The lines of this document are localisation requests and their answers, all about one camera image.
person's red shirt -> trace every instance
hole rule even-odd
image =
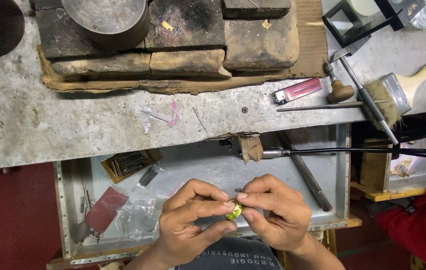
[[[379,213],[375,220],[388,237],[426,262],[426,195],[415,197],[414,205],[412,215],[400,207]]]

gray shirt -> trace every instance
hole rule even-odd
[[[174,270],[284,270],[263,242],[223,237],[191,262]]]

yellow brush handle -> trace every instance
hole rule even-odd
[[[421,83],[426,81],[426,66],[412,77],[403,77],[396,74],[396,78],[400,82],[400,85],[403,88],[404,94],[406,95],[406,99],[410,103],[410,106],[413,106],[413,99],[416,90]]]

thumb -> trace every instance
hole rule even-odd
[[[206,228],[202,233],[195,236],[197,243],[202,249],[206,249],[212,243],[220,240],[226,233],[237,230],[236,223],[231,220],[218,220]]]
[[[251,230],[259,236],[267,236],[274,230],[261,212],[254,208],[244,206],[241,215],[245,218],[246,222],[248,222]]]

brush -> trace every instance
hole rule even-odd
[[[365,88],[374,100],[390,101],[380,103],[378,107],[385,116],[386,124],[391,128],[403,114],[411,110],[414,95],[424,81],[426,81],[426,66],[412,77],[390,73],[381,80],[366,83]]]

